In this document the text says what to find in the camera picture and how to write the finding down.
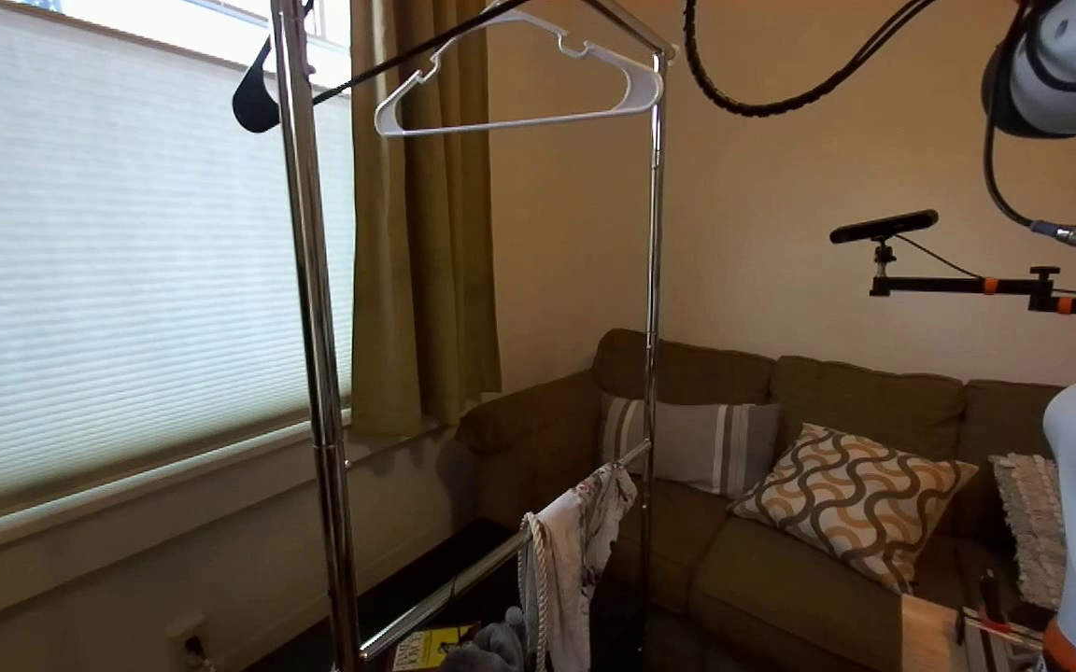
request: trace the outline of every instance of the couch armrest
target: couch armrest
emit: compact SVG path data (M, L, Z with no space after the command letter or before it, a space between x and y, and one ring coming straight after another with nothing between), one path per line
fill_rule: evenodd
M501 395L459 420L459 442L482 458L479 514L514 526L596 465L601 391L577 372Z

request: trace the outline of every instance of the curtain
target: curtain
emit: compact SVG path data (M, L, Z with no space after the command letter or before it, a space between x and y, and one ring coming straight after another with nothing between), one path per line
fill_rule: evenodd
M482 12L482 0L352 2L352 59L365 69ZM455 420L501 383L491 137L381 137L381 73L352 99L354 132L354 353L352 432L400 435ZM487 42L462 38L406 99L406 128L487 120Z

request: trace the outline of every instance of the window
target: window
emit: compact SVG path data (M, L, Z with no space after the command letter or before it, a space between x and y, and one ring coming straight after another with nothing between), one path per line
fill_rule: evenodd
M245 0L161 12L242 27L242 67L266 38ZM242 67L187 48L0 7L0 514L308 413L279 134L240 132ZM319 109L344 372L346 128Z

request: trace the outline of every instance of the patterned pillow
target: patterned pillow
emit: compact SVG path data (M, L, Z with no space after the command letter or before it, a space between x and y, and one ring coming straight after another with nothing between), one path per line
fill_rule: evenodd
M912 590L928 537L976 471L802 420L787 454L732 510L777 526L890 590Z
M1010 529L1017 535L1021 592L1057 608L1066 582L1066 526L1057 463L1047 454L989 454Z
M646 442L641 399L609 395L601 458ZM775 404L659 404L655 473L702 494L740 496L775 458Z

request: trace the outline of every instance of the couch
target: couch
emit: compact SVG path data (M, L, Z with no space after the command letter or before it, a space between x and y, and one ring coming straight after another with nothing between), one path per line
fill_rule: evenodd
M641 331L606 331L592 368L482 404L459 420L482 458L479 514L514 526L594 471L614 395L641 395ZM882 443L976 463L917 572L917 592L976 606L989 572L1011 576L1011 535L989 454L1049 454L1041 409L1052 383L882 372L802 353L659 346L664 404L777 404L777 454L802 420ZM616 567L636 576L638 535ZM650 486L650 600L757 667L902 667L902 592L827 554L728 510L681 480Z

